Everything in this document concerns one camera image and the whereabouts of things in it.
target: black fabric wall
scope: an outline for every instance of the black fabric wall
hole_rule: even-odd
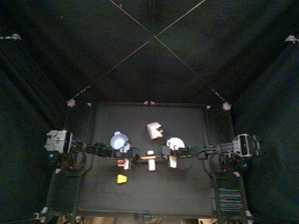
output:
[[[260,223],[299,223],[299,45],[287,45],[234,114],[236,133],[259,135],[264,154],[247,174],[251,212]]]
[[[47,132],[61,128],[64,103],[23,47],[1,40],[0,223],[33,223],[25,220],[43,209],[51,177],[43,145]]]

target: metal rod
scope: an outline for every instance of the metal rod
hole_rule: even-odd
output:
[[[89,104],[89,118],[88,118],[88,139],[87,139],[88,144],[91,144],[91,135],[92,135],[92,130],[93,130],[93,118],[95,118],[95,114],[93,113],[95,113],[95,111],[93,111],[93,104],[91,103]],[[95,155],[91,155],[89,167],[85,170],[85,173],[92,169],[93,158],[95,158]]]
[[[127,61],[128,58],[150,43],[150,41],[146,41],[142,46],[139,46],[118,63],[116,65],[99,77],[99,79],[103,79],[104,76],[122,64]]]
[[[72,99],[76,99],[88,89],[91,88],[91,85],[85,86],[71,98]]]
[[[71,213],[71,219],[69,223],[76,224],[76,216],[77,216],[77,210],[79,210],[79,203],[80,203],[80,186],[81,186],[81,180],[83,177],[77,177],[77,189],[76,189],[76,194],[75,194],[75,201],[73,201],[73,207],[72,207],[72,213]]]
[[[122,106],[138,106],[138,107],[148,107],[148,104],[144,104],[143,102],[123,102],[123,101],[93,101],[93,103],[99,105],[122,105]],[[207,107],[206,104],[196,104],[196,103],[164,103],[164,102],[156,102],[152,107],[171,107],[171,108],[203,108]]]
[[[204,144],[211,145],[211,141],[210,141],[210,134],[211,134],[211,117],[210,117],[210,111],[207,110],[207,108],[203,108],[203,125],[204,125],[204,129],[203,129],[203,133],[204,133]]]
[[[163,34],[206,1],[200,1],[155,36]]]
[[[151,44],[150,44],[150,65],[147,65],[147,100],[151,101],[154,97],[154,77],[155,77],[155,0],[150,0],[148,5],[148,20],[150,20],[150,30],[151,30]]]
[[[68,129],[68,124],[69,124],[69,116],[71,116],[71,107],[67,109],[67,115],[63,123],[63,130]]]

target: yellow block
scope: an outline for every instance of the yellow block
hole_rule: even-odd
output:
[[[122,174],[118,174],[116,175],[116,182],[119,184],[124,184],[127,182],[127,176],[126,175],[122,175]]]

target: black backdrop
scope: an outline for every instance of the black backdrop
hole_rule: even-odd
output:
[[[264,24],[262,32],[256,31],[256,35],[251,36],[251,39],[247,40],[248,42],[244,43],[246,51],[242,52],[242,50],[238,49],[238,56],[231,58],[228,64],[222,64],[219,73],[212,77],[214,81],[219,83],[219,87],[224,89],[230,88],[235,75],[240,74],[242,78],[242,71],[246,71],[247,76],[242,78],[243,84],[240,83],[238,86],[239,91],[230,95],[234,95],[231,99],[235,100],[231,103],[234,106],[236,133],[247,132],[248,134],[259,134],[263,139],[262,148],[266,155],[254,162],[252,170],[247,175],[250,208],[256,214],[256,217],[263,219],[263,221],[260,221],[262,223],[266,223],[264,220],[270,218],[272,220],[268,221],[268,223],[275,223],[275,220],[280,220],[279,223],[298,223],[299,176],[296,148],[299,144],[299,128],[296,124],[299,120],[299,48],[298,45],[292,44],[286,47],[286,45],[282,45],[282,42],[279,42],[283,41],[286,35],[291,34],[288,32],[290,30],[298,32],[296,29],[290,28],[296,27],[295,24],[298,24],[298,19],[295,18],[295,15],[298,16],[298,7],[295,8],[298,2],[288,1],[288,3],[290,7],[286,12],[278,13],[276,19],[272,21],[271,25],[267,27]],[[11,24],[11,19],[3,18],[4,8],[1,8],[0,14],[1,35],[5,36],[8,33],[19,32],[21,30],[21,24],[27,25],[23,28],[23,34],[25,34],[28,38],[32,35],[32,42],[28,45],[29,47],[27,46],[31,55],[24,52],[24,49],[17,43],[0,41],[1,221],[17,220],[19,218],[20,220],[25,219],[32,217],[33,212],[43,209],[47,185],[49,183],[49,173],[47,165],[43,162],[44,135],[51,129],[59,129],[61,127],[65,115],[65,100],[73,96],[73,93],[85,82],[89,83],[87,81],[88,78],[81,79],[84,76],[79,76],[79,74],[84,74],[84,71],[87,72],[89,68],[88,70],[80,70],[71,66],[71,62],[76,61],[77,58],[71,58],[69,61],[60,61],[60,57],[57,56],[57,58],[52,60],[52,56],[56,53],[53,46],[60,45],[60,39],[52,41],[55,44],[52,44],[49,39],[47,39],[47,41],[44,40],[49,26],[41,25],[44,29],[48,27],[45,29],[47,31],[39,32],[40,36],[35,36],[35,28],[39,28],[37,24],[40,22],[45,23],[47,19],[45,21],[40,21],[36,17],[35,20],[29,21],[31,23],[28,21],[28,23],[23,23],[23,20],[17,19],[17,12],[20,9],[28,10],[28,7],[29,6],[25,5],[19,8],[11,7],[9,13],[15,24]],[[262,35],[267,33],[267,28],[271,28],[271,38]],[[243,38],[246,36],[248,38],[250,33],[250,31],[244,32]],[[232,40],[239,33],[234,32],[232,34],[228,49],[231,47],[238,47]],[[271,53],[268,48],[272,46],[275,46],[275,48],[271,48],[274,53]],[[259,61],[260,64],[255,66],[258,54],[263,52],[262,50],[258,52],[255,51],[259,48],[268,49],[268,51],[263,54],[264,62],[262,63]],[[219,55],[219,52],[214,52],[211,56],[215,56],[212,58],[216,59]],[[175,98],[176,100],[186,99],[184,91],[186,89],[174,90],[176,94],[180,94],[180,97]],[[97,93],[99,92],[95,91],[91,92],[89,95],[95,94],[96,99],[105,100],[108,94],[97,96]],[[138,95],[138,93],[139,92],[134,91],[127,99],[135,99],[135,97],[131,98],[131,96]]]
[[[251,211],[270,223],[299,221],[299,45],[290,45],[239,97],[235,130],[256,134],[264,156],[246,176]]]

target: white object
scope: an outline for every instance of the white object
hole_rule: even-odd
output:
[[[170,167],[176,168],[178,159],[174,156],[170,156]]]
[[[148,170],[150,172],[155,171],[155,160],[148,159]]]
[[[290,35],[290,36],[286,38],[284,41],[286,41],[286,42],[294,42],[294,43],[295,43],[295,41],[299,42],[299,39],[298,39],[294,35]]]
[[[128,159],[124,159],[124,160],[126,160],[124,170],[128,170],[130,169],[130,161],[128,161]]]
[[[47,214],[48,213],[48,207],[45,206],[41,210],[41,214]]]
[[[76,101],[73,100],[73,99],[69,99],[68,101],[67,101],[67,105],[68,105],[68,107],[73,107],[75,105],[76,105]]]
[[[255,136],[248,134],[242,134],[232,140],[234,143],[234,153],[240,157],[252,157],[258,155],[259,142]]]
[[[158,137],[164,136],[160,128],[162,128],[162,124],[159,122],[152,122],[147,124],[147,130],[148,130],[151,139],[156,139]]]
[[[44,148],[47,151],[57,151],[59,153],[64,152],[64,144],[67,143],[67,130],[52,130],[47,134],[47,143],[44,145]]]
[[[155,154],[155,152],[152,151],[152,150],[150,150],[148,152],[147,152],[147,155],[148,156],[151,156],[151,155],[154,155]]]
[[[234,171],[235,176],[239,178],[239,172]]]
[[[112,136],[109,145],[115,150],[120,150],[120,152],[126,153],[130,150],[128,138],[120,131]]]
[[[144,105],[155,105],[155,102],[154,101],[146,101]]]
[[[171,137],[166,145],[174,150],[178,151],[180,148],[184,148],[183,140],[179,137]]]
[[[252,217],[252,214],[248,210],[246,211],[246,214],[247,214],[247,217]]]
[[[227,102],[224,102],[222,106],[224,110],[231,110],[231,105]]]

